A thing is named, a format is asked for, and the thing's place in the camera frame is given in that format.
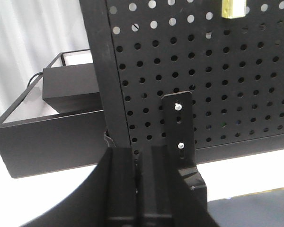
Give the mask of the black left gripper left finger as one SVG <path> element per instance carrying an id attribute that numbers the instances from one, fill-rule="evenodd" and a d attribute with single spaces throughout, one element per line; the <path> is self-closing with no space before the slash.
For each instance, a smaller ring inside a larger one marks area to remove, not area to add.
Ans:
<path id="1" fill-rule="evenodd" d="M 108 148 L 86 180 L 27 227 L 136 227 L 136 185 L 129 148 Z"/>

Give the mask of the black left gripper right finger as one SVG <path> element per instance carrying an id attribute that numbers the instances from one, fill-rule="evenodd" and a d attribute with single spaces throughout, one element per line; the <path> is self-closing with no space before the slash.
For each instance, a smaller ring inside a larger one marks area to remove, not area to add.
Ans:
<path id="1" fill-rule="evenodd" d="M 175 168 L 165 146 L 143 152 L 139 166 L 139 226 L 218 226 Z"/>

